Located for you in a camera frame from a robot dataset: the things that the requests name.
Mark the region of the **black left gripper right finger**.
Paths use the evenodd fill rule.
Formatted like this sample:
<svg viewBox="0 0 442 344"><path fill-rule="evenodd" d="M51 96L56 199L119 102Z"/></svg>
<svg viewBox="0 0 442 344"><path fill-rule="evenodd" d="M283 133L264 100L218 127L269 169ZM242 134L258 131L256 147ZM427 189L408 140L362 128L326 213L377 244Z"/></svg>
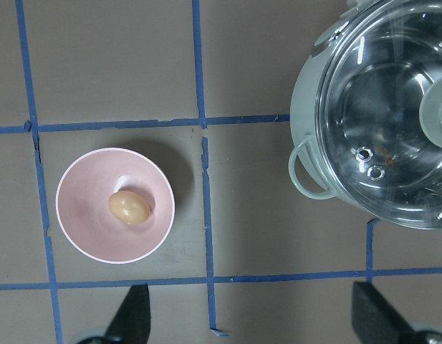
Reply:
<svg viewBox="0 0 442 344"><path fill-rule="evenodd" d="M352 328L363 344L423 343L403 316L369 282L352 286Z"/></svg>

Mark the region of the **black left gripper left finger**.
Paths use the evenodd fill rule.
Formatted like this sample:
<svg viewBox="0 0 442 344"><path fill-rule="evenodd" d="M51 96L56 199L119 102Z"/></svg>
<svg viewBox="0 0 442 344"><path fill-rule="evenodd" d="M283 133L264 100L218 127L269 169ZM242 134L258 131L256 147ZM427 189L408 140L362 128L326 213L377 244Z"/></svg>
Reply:
<svg viewBox="0 0 442 344"><path fill-rule="evenodd" d="M145 344L150 337L150 295L147 285L133 285L104 334L106 343Z"/></svg>

